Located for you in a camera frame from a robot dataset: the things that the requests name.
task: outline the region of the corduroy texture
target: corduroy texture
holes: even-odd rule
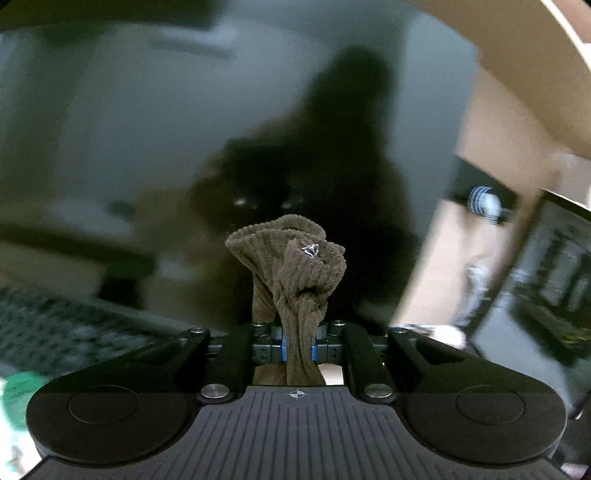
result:
[[[319,245],[316,258],[302,251],[307,244]],[[287,384],[323,385],[310,359],[311,342],[345,273],[345,249],[327,242],[319,225],[299,215],[242,228],[226,246],[252,271],[253,320],[271,322],[279,312],[288,341]]]

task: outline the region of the ridged rubber pad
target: ridged rubber pad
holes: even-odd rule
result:
[[[391,407],[360,402],[346,387],[295,390],[249,387],[240,400],[205,407],[177,443],[133,465],[46,459],[27,479],[568,479],[543,459],[506,469],[456,463],[418,443]]]

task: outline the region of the green object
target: green object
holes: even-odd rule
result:
[[[33,394],[47,383],[35,372],[20,372],[6,379],[2,407],[14,430],[26,430],[25,413]]]

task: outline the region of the brown sock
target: brown sock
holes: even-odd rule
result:
[[[313,244],[319,246],[315,258],[302,250]],[[287,384],[323,385],[310,359],[311,342],[345,273],[345,249],[327,242],[319,225],[299,215],[238,230],[226,246],[252,271],[253,320],[271,322],[279,312],[288,341]]]

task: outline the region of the round pad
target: round pad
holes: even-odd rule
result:
[[[138,407],[138,396],[116,385],[99,385],[77,393],[70,400],[70,413],[84,423],[105,425],[129,417]]]
[[[157,452],[182,432],[188,417],[181,393],[139,393],[119,385],[75,394],[41,389],[27,409],[43,456],[87,465],[128,463]]]
[[[518,419],[525,404],[506,388],[493,385],[468,387],[458,393],[456,407],[467,419],[485,425],[502,425]]]
[[[485,465],[525,462],[546,453],[564,431],[564,404],[545,385],[517,394],[490,384],[456,391],[448,384],[445,391],[440,382],[420,384],[406,414],[418,436],[445,455]]]

